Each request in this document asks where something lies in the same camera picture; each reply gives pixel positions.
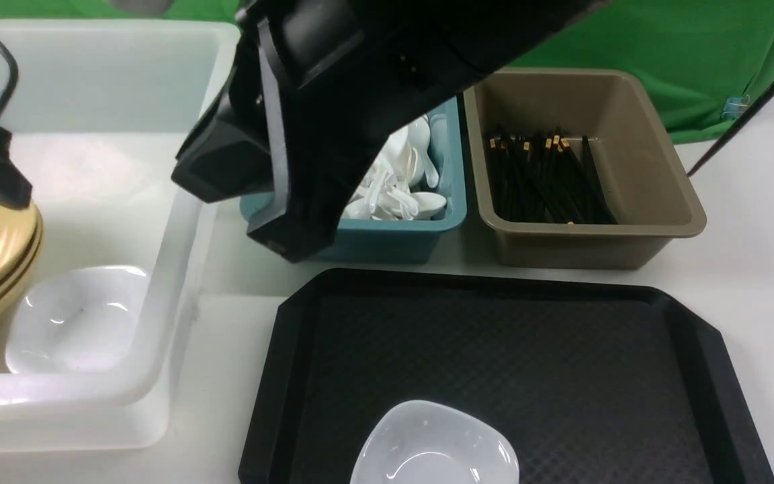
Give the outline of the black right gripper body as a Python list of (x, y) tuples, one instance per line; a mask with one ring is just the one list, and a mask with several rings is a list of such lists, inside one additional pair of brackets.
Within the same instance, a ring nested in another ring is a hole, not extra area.
[(605, 1), (250, 1), (228, 79), (176, 156), (202, 202), (270, 191), (249, 236), (297, 263), (334, 242), (389, 136)]

